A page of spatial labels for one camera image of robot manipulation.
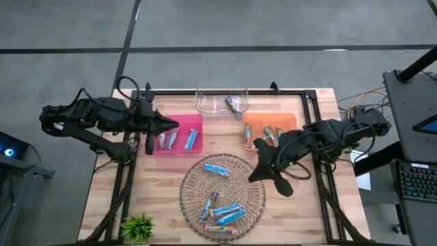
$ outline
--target wooden tabletop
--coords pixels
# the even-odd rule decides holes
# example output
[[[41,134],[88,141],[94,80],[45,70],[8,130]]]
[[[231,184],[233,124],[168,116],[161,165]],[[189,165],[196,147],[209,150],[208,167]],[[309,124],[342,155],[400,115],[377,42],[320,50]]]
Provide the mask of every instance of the wooden tabletop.
[[[339,119],[339,111],[333,89],[315,89],[323,119]],[[114,97],[122,98],[118,92]],[[155,96],[154,106],[164,115],[198,113],[195,96]],[[310,103],[311,119],[314,118]],[[302,101],[299,96],[250,96],[248,113],[294,113],[298,128],[305,124]],[[210,154],[228,153],[247,160],[253,167],[257,155],[244,149],[241,121],[212,116],[203,119],[203,152],[178,156],[147,156],[144,139],[139,146],[139,155],[133,180],[129,215],[146,215],[154,218],[157,225],[151,243],[212,243],[196,235],[186,224],[179,205],[179,188],[187,171],[200,159]],[[121,141],[122,135],[104,136],[111,141]],[[100,156],[96,167],[106,163],[108,156]],[[314,173],[311,157],[302,161]],[[298,175],[303,171],[291,169]],[[99,169],[92,178],[79,239],[91,234],[109,209],[117,164],[112,163]],[[367,221],[350,163],[337,162],[334,173],[340,206],[358,231],[370,237]],[[325,243],[322,212],[315,178],[302,181],[287,178],[293,188],[291,197],[279,195],[270,180],[263,181],[266,188],[266,207],[258,224],[243,238],[232,243]],[[113,238],[118,233],[121,209],[115,220]],[[330,220],[334,235],[337,235],[333,213]]]

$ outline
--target wicker basket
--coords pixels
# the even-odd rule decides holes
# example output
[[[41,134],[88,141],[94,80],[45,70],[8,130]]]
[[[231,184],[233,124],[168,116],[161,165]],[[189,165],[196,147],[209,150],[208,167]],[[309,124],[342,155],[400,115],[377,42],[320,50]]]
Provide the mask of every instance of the wicker basket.
[[[229,177],[207,172],[204,164],[217,165],[229,170]],[[186,174],[180,187],[180,208],[185,221],[198,235],[220,243],[243,237],[259,221],[266,205],[266,192],[262,182],[248,182],[253,168],[243,159],[230,154],[215,154],[197,162]],[[219,192],[216,207],[239,202],[246,215],[229,224],[238,229],[237,235],[207,232],[200,214],[213,191]]]

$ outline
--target pink tray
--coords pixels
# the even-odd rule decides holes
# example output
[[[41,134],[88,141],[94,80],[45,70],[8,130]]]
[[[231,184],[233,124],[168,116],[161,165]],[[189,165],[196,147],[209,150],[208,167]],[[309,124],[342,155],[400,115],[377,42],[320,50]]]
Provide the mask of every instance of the pink tray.
[[[176,136],[175,143],[171,150],[161,150],[159,148],[159,136],[155,137],[155,149],[153,151],[154,154],[199,154],[203,149],[203,117],[200,114],[192,114],[192,115],[166,115],[172,120],[179,122],[179,131]],[[195,129],[197,131],[196,140],[194,141],[193,147],[191,150],[185,150],[186,140],[191,133],[191,129]],[[165,145],[167,148],[167,144],[170,138],[170,131],[165,133]]]

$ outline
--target clear plastic container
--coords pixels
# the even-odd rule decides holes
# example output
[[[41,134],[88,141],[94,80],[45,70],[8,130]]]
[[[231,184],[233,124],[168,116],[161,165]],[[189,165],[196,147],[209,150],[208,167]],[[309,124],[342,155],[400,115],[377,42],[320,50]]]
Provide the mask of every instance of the clear plastic container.
[[[196,89],[196,109],[204,116],[238,115],[226,103],[230,99],[238,113],[243,114],[249,108],[247,87],[244,89]]]

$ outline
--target black clamp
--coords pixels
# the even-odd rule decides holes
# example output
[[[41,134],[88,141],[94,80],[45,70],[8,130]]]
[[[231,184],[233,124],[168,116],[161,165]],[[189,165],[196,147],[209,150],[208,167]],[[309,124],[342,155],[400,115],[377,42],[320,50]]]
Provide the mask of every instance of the black clamp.
[[[276,82],[272,82],[272,84],[270,84],[270,89],[274,90],[274,93],[276,95],[279,95],[281,93],[281,91],[279,90],[278,85],[276,84]]]

